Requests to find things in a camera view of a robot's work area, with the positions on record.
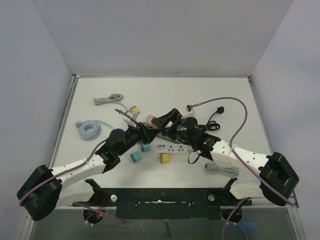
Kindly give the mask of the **pink plug adapter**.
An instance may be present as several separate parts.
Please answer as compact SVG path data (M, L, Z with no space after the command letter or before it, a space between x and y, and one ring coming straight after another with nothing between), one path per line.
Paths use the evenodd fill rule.
M146 123L149 123L149 124L152 124L152 120L155 119L155 118L156 118L155 116L149 114L149 115L146 117L145 122L146 122Z

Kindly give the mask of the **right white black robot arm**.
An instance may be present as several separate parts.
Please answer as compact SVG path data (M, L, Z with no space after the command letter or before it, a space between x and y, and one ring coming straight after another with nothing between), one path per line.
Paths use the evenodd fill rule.
M266 198L278 206L294 205L290 196L300 179L283 154L261 154L237 147L210 135L194 116L182 116L175 108L151 122L167 137L192 147L201 157L248 170L257 178L251 183L234 182L225 189L222 197L227 204L244 198Z

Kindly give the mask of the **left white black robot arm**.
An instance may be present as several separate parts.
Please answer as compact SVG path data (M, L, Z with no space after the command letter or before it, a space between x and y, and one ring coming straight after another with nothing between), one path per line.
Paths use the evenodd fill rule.
M117 128L86 158L60 167L38 166L17 192L19 206L25 208L34 221L44 219L56 208L65 188L112 170L120 163L120 157L134 145L151 143L159 132L159 129L143 123L127 130Z

